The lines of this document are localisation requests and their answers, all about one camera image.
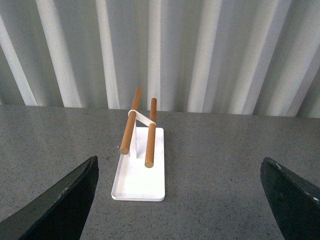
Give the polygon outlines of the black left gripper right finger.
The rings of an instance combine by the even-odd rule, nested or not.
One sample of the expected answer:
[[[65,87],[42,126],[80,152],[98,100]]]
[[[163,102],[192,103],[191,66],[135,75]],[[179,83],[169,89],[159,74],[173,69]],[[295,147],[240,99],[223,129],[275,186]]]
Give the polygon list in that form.
[[[320,238],[320,188],[273,159],[263,159],[260,180],[286,240]]]

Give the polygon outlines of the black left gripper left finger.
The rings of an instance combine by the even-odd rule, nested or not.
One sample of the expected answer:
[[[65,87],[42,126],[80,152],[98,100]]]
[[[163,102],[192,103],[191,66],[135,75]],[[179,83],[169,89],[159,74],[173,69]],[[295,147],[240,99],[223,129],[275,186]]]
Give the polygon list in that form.
[[[2,240],[78,240],[99,179],[92,156],[25,207],[0,223]]]

